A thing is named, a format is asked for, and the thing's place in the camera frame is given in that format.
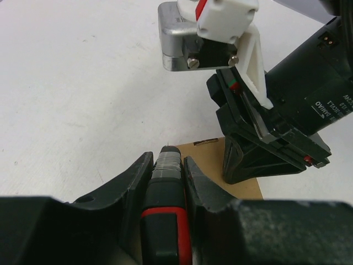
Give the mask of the brown cardboard express box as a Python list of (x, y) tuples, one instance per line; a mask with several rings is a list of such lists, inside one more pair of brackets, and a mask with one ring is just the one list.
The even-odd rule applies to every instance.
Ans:
[[(227, 184), (223, 180), (223, 158), (225, 138), (202, 140), (200, 143), (190, 142), (178, 145), (182, 158), (190, 156), (194, 159), (200, 170), (229, 194), (240, 199), (260, 199), (263, 196), (258, 181), (253, 178), (238, 184)], [(115, 264), (141, 264), (140, 226), (135, 225), (132, 230), (130, 250), (122, 248), (116, 254)]]

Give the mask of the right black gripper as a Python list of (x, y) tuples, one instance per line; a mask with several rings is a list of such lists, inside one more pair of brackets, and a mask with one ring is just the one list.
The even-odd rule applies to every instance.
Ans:
[(238, 71), (217, 70), (206, 82), (225, 136), (223, 180), (236, 184), (259, 177), (298, 174), (329, 164), (330, 148), (306, 135), (275, 109), (255, 99)]

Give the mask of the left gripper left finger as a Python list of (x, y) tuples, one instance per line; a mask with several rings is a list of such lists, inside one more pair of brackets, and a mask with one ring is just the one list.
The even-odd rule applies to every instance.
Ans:
[(2, 264), (118, 264), (132, 253), (153, 154), (72, 203), (1, 197)]

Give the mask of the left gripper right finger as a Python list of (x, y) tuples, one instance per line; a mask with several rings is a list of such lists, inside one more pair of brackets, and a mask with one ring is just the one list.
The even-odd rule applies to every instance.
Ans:
[(351, 264), (352, 206), (234, 197), (184, 159), (194, 264)]

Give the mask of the red black utility knife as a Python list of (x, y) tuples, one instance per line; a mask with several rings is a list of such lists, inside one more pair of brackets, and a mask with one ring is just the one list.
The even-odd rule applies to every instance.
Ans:
[(143, 264), (192, 264), (181, 152), (162, 147), (148, 182), (140, 219)]

